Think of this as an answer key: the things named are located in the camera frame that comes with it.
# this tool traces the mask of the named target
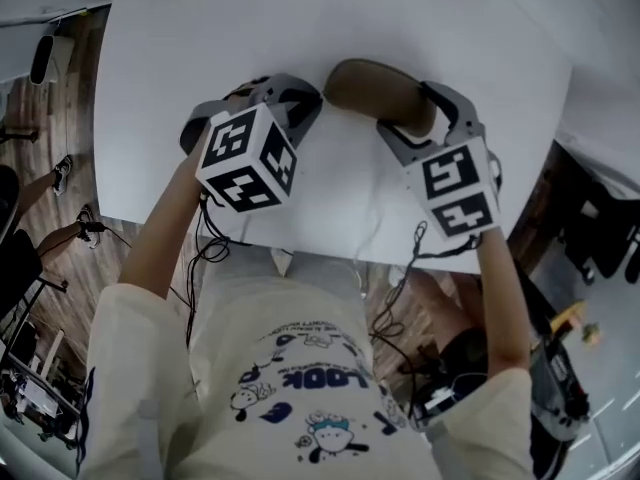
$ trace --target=cable bundle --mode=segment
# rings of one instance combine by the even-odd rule
[[[393,348],[398,354],[400,354],[404,360],[409,365],[409,369],[411,371],[411,398],[409,400],[409,410],[407,411],[407,416],[411,418],[413,416],[413,405],[415,403],[415,397],[417,393],[417,383],[416,383],[416,371],[413,367],[413,363],[409,356],[405,354],[402,350],[400,350],[396,345],[389,341],[392,338],[397,338],[401,336],[405,331],[405,326],[401,322],[396,322],[392,308],[394,304],[400,298],[402,291],[404,290],[407,280],[409,278],[409,273],[413,268],[413,265],[418,260],[427,260],[427,259],[441,259],[441,258],[450,258],[451,256],[458,256],[467,251],[471,251],[473,249],[477,249],[481,243],[481,237],[470,236],[469,239],[460,247],[456,249],[451,249],[448,251],[443,251],[436,254],[431,253],[420,253],[420,248],[422,246],[422,240],[424,239],[424,235],[427,233],[427,229],[429,228],[429,224],[427,221],[422,221],[416,227],[416,230],[413,233],[413,256],[409,264],[407,265],[407,269],[404,273],[404,276],[400,280],[400,282],[392,288],[387,297],[385,298],[385,306],[384,309],[376,316],[373,323],[371,324],[371,332],[369,336],[371,337],[371,343],[374,344],[376,340],[380,340],[385,344],[389,345]]]
[[[193,330],[193,321],[196,316],[196,294],[195,294],[195,270],[198,265],[198,261],[203,259],[207,263],[220,263],[224,261],[230,254],[229,244],[231,239],[222,233],[218,227],[213,223],[209,216],[209,210],[207,209],[207,201],[209,194],[203,192],[200,195],[200,216],[198,217],[198,224],[196,225],[196,233],[194,236],[194,245],[198,254],[196,254],[189,264],[187,265],[187,306],[189,306],[189,321],[187,323],[187,347],[191,342],[191,332]],[[221,206],[217,201],[214,202],[216,206]],[[205,227],[211,233],[213,237],[207,245],[202,249],[198,246],[198,231],[204,220]]]

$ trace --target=cartoon print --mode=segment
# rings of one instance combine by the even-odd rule
[[[256,405],[262,400],[266,400],[276,392],[270,384],[249,384],[242,386],[238,391],[231,395],[231,408],[238,411],[236,421],[244,421],[247,419],[247,409]]]
[[[336,368],[314,367],[297,371],[281,371],[282,387],[292,387],[293,389],[324,389],[343,388],[351,385],[359,385],[362,389],[367,389],[369,385],[365,378],[356,370],[348,370],[340,366]]]
[[[242,377],[240,377],[238,384],[246,384],[248,382],[257,381],[260,378],[260,370],[264,370],[268,366],[271,366],[273,363],[281,363],[282,361],[284,361],[284,358],[282,358],[282,353],[284,351],[284,348],[277,348],[272,355],[264,357],[262,359],[258,359],[255,363],[253,363],[251,371],[242,374]]]
[[[277,347],[284,347],[285,345],[288,345],[289,343],[291,343],[295,339],[296,339],[296,337],[292,336],[291,334],[283,334],[282,336],[278,336],[276,338],[276,346]]]
[[[337,456],[346,450],[368,452],[369,446],[353,442],[355,435],[349,430],[349,420],[343,416],[317,411],[309,416],[308,432],[316,441],[317,447],[309,454],[309,462],[318,464],[324,454]]]
[[[354,340],[351,336],[349,336],[348,334],[345,334],[344,332],[342,333],[342,339],[344,341],[346,341],[349,345],[351,345],[353,348],[358,348],[358,344],[356,343],[356,340]]]
[[[309,448],[309,446],[313,444],[313,439],[311,439],[307,435],[304,435],[300,439],[298,439],[295,444],[298,448]]]
[[[278,423],[282,423],[286,420],[289,415],[293,412],[293,407],[286,402],[278,402],[271,409],[269,409],[265,414],[260,416],[264,421],[268,421],[269,423],[273,423],[277,425]]]
[[[405,428],[407,420],[391,393],[384,386],[380,386],[380,398],[382,399],[382,406],[387,413],[387,420],[396,427]]]
[[[393,434],[395,434],[398,429],[396,428],[396,426],[391,423],[384,414],[382,414],[380,411],[376,411],[373,413],[373,417],[375,419],[377,419],[380,423],[382,423],[383,427],[382,427],[382,433],[385,436],[391,436]]]
[[[281,357],[284,352],[283,348],[276,349],[271,357],[267,356],[262,359],[258,359],[254,364],[260,369],[271,366],[273,363],[281,363],[284,359]]]
[[[342,346],[346,348],[349,352],[351,352],[351,355],[353,357],[358,357],[358,353],[356,352],[356,349],[353,348],[351,345],[349,345],[348,343],[343,343]]]
[[[367,368],[364,363],[362,361],[360,361],[360,359],[356,359],[356,370],[358,371],[358,373],[360,373],[360,375],[362,375],[365,379],[373,381],[373,375],[371,375],[371,372],[369,371],[369,368]]]
[[[311,333],[304,340],[307,347],[329,348],[333,344],[333,338],[329,334]]]

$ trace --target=shoe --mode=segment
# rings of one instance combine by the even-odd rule
[[[98,247],[98,244],[100,243],[100,233],[98,233],[97,231],[89,230],[89,226],[87,226],[87,224],[92,224],[93,222],[95,222],[95,219],[93,218],[93,212],[91,211],[91,208],[88,204],[85,204],[82,207],[80,213],[78,214],[78,217],[76,218],[76,221],[80,223],[80,227],[82,228],[82,231],[80,231],[78,238],[83,242],[87,242],[87,244],[89,244],[89,249],[95,249],[96,247]]]
[[[73,160],[69,155],[65,156],[58,165],[53,168],[56,173],[56,182],[53,184],[53,193],[61,196],[67,191],[67,178],[73,168]]]

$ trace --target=wooden floor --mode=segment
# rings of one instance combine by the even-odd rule
[[[0,163],[12,166],[23,184],[51,171],[66,154],[74,159],[67,192],[56,198],[52,191],[48,191],[22,220],[21,227],[29,233],[34,245],[48,233],[72,223],[85,203],[91,203],[96,215],[99,214],[93,162],[93,105],[107,17],[107,11],[100,11],[74,18],[63,25],[61,34],[76,40],[66,79],[41,87],[27,81],[17,82],[9,100],[6,126],[39,130],[35,144],[12,141],[0,146]],[[129,242],[135,239],[139,230],[139,226],[132,223],[106,218],[102,221]],[[50,274],[66,279],[69,288],[66,295],[45,290],[32,312],[31,321],[41,336],[38,345],[40,355],[46,353],[55,334],[62,329],[65,339],[61,355],[78,375],[84,375],[89,330],[100,292],[116,281],[126,254],[127,248],[123,243],[104,233],[95,251],[74,240],[68,252],[48,269]],[[194,255],[193,238],[189,237],[173,282],[174,288],[183,295],[186,293],[186,265]],[[371,321],[384,306],[389,290],[388,267],[369,264],[362,271],[366,272],[367,315]],[[196,288],[201,279],[202,269],[197,272]],[[175,297],[172,301],[176,311],[186,315],[186,307]],[[395,305],[394,313],[397,320],[411,325],[407,325],[405,333],[393,341],[400,349],[415,356],[419,345],[427,346],[432,342],[429,314],[412,300],[408,290]],[[406,394],[409,379],[396,371],[404,361],[402,357],[382,343],[375,345],[375,352],[378,376],[387,379],[398,395],[401,392]]]

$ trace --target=black chair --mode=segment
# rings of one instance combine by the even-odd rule
[[[13,220],[18,207],[19,195],[20,183],[15,171],[10,167],[0,165],[0,320],[12,310],[14,311],[13,319],[5,331],[17,319],[20,302],[24,301],[25,304],[18,325],[9,339],[2,359],[0,359],[0,367],[9,356],[22,325],[44,288],[50,287],[66,293],[68,286],[66,281],[58,286],[42,279],[40,277],[43,270],[42,261],[40,261],[29,235],[22,230],[14,232]],[[20,255],[19,261],[15,259],[17,254]],[[35,282],[40,284],[31,299],[27,300],[25,294]]]
[[[530,367],[533,380],[530,452],[534,476],[555,478],[581,426],[588,421],[589,401],[562,345],[563,333],[553,334],[551,321],[558,312],[517,263],[516,269],[527,301],[529,320],[540,338],[532,352]],[[401,373],[410,373],[406,368],[403,370]],[[419,425],[424,427],[456,402],[449,399],[427,411],[426,402],[431,400],[436,389],[450,387],[450,379],[441,375],[438,365],[433,363],[420,373],[430,379],[430,385],[418,392],[414,407]]]
[[[7,129],[4,126],[0,126],[0,145],[10,140],[28,140],[33,144],[38,140],[38,132],[31,132],[29,134],[7,133]]]
[[[595,215],[583,212],[585,203],[590,203]],[[581,210],[567,219],[560,242],[565,244],[565,254],[582,274],[584,282],[591,285],[595,275],[587,261],[592,259],[600,273],[610,278],[636,241],[639,228],[640,201],[615,199],[602,184],[593,181]],[[629,282],[637,280],[639,254],[629,262],[626,272]]]

